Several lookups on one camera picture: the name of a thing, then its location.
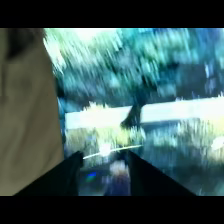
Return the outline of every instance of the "bright light spot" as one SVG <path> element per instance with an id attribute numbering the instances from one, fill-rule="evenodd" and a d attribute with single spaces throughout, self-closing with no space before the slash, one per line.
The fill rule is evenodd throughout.
<path id="1" fill-rule="evenodd" d="M 91 41 L 101 32 L 114 32 L 117 28 L 74 28 L 74 32 L 83 41 Z"/>
<path id="2" fill-rule="evenodd" d="M 101 156 L 109 156 L 111 152 L 111 144 L 109 143 L 102 144 L 99 148 L 99 151 Z"/>
<path id="3" fill-rule="evenodd" d="M 220 136 L 214 139 L 211 147 L 212 150 L 221 149 L 224 146 L 224 136 Z"/>

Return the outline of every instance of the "brown surface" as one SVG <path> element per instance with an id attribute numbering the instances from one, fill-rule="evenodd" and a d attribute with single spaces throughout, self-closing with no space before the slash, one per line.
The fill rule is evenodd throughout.
<path id="1" fill-rule="evenodd" d="M 13 195 L 63 160 L 51 61 L 36 39 L 8 61 L 0 29 L 0 195 Z"/>

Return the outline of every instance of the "windshield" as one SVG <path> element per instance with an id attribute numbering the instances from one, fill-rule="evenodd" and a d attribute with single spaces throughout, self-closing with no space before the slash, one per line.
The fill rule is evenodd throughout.
<path id="1" fill-rule="evenodd" d="M 45 31 L 65 157 L 94 168 L 131 150 L 197 195 L 224 195 L 223 28 Z"/>

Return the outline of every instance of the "brown curtain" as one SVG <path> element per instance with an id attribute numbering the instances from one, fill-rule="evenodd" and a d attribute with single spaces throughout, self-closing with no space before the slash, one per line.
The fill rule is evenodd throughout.
<path id="1" fill-rule="evenodd" d="M 63 160 L 52 64 L 42 28 L 0 28 L 0 195 Z"/>

